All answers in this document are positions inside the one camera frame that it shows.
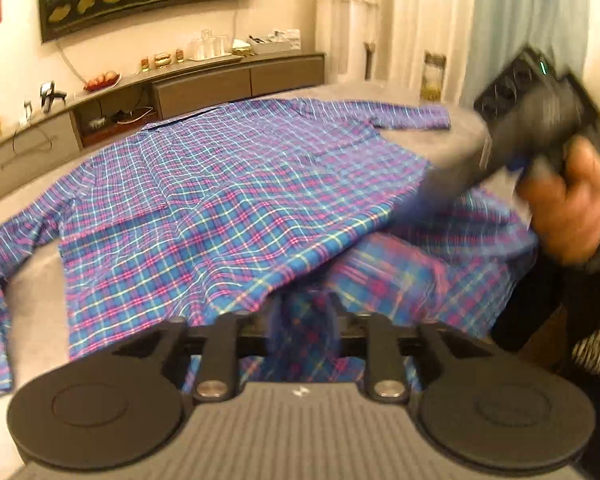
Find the blue curtain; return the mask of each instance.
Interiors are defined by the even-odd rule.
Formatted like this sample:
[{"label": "blue curtain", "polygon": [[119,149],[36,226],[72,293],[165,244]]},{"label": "blue curtain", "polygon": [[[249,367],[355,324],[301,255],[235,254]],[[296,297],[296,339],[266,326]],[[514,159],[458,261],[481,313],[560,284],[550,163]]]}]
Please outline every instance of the blue curtain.
[{"label": "blue curtain", "polygon": [[589,0],[475,0],[461,104],[473,107],[525,43],[582,76],[588,30]]}]

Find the hand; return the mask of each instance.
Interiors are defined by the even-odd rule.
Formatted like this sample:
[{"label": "hand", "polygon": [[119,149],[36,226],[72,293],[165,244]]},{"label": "hand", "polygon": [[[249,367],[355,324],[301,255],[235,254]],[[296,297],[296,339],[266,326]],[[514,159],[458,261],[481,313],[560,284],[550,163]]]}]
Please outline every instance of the hand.
[{"label": "hand", "polygon": [[529,204],[531,227],[549,256],[564,265],[593,256],[600,245],[600,156],[587,139],[573,139],[565,179],[524,178],[517,191]]}]

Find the metal bolt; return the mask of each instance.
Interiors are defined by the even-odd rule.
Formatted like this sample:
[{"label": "metal bolt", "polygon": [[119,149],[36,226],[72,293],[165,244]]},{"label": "metal bolt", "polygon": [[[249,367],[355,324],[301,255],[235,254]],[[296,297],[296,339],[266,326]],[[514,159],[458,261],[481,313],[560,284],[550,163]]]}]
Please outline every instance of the metal bolt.
[{"label": "metal bolt", "polygon": [[392,397],[395,399],[396,397],[400,397],[405,390],[404,384],[394,380],[380,381],[374,385],[374,391],[380,397]]},{"label": "metal bolt", "polygon": [[200,397],[205,397],[205,399],[218,399],[224,396],[228,390],[229,387],[226,384],[217,380],[203,381],[196,389]]}]

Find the gray drawer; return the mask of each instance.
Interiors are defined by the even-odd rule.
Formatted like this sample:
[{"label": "gray drawer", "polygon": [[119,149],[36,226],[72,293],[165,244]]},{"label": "gray drawer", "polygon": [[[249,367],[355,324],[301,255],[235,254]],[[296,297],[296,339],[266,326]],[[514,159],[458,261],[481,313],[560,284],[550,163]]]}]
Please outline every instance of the gray drawer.
[{"label": "gray drawer", "polygon": [[251,68],[251,92],[254,96],[321,84],[324,84],[322,56],[266,62]]},{"label": "gray drawer", "polygon": [[167,79],[154,85],[160,118],[169,119],[228,101],[251,97],[248,68]]},{"label": "gray drawer", "polygon": [[0,145],[0,196],[77,156],[68,113],[30,127]]}]

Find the wall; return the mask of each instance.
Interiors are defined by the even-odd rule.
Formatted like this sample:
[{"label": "wall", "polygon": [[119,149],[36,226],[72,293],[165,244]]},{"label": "wall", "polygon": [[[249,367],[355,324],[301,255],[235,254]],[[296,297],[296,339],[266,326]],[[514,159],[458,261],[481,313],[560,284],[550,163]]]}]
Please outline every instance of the wall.
[{"label": "wall", "polygon": [[[22,103],[39,103],[40,84],[80,91],[82,82],[64,65],[55,44],[41,44],[37,0],[2,0],[0,24],[0,116],[3,124],[22,115]],[[304,46],[314,45],[314,0],[234,0],[174,6],[114,20],[61,38],[62,48],[86,79],[107,70],[129,74],[142,57],[185,47],[201,28],[238,38],[273,28],[299,28]]]}]

